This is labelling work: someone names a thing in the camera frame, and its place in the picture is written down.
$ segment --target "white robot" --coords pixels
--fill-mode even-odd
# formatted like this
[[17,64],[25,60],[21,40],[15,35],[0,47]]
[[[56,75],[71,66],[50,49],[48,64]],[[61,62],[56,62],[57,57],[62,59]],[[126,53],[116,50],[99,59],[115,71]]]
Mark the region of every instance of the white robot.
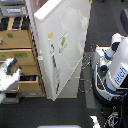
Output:
[[16,83],[20,80],[21,67],[10,75],[11,67],[17,62],[15,58],[6,59],[6,61],[0,66],[0,103],[4,100],[6,95],[5,91],[11,91]]
[[110,47],[96,47],[92,69],[94,93],[102,101],[117,103],[128,89],[128,37],[117,33]]

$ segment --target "cable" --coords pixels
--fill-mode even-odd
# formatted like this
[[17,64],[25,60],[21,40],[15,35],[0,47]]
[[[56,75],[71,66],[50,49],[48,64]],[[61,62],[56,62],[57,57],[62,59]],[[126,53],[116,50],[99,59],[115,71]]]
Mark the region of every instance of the cable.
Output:
[[123,107],[124,98],[127,95],[127,93],[128,93],[128,90],[125,91],[124,96],[123,96],[123,99],[122,99],[122,103],[121,103],[121,116],[120,116],[120,122],[119,122],[118,128],[120,128],[120,125],[121,125],[121,120],[122,120],[122,107]]
[[90,88],[89,88],[87,91],[82,91],[81,88],[79,87],[80,92],[82,92],[82,93],[87,93],[87,92],[89,92],[89,91],[92,89],[92,83],[91,83],[91,81],[85,80],[85,79],[80,79],[80,80],[84,80],[84,81],[87,81],[87,82],[90,83]]
[[114,128],[114,126],[118,123],[118,112],[114,111],[115,106],[113,106],[113,112],[108,116],[104,128],[106,128],[107,124],[109,127]]

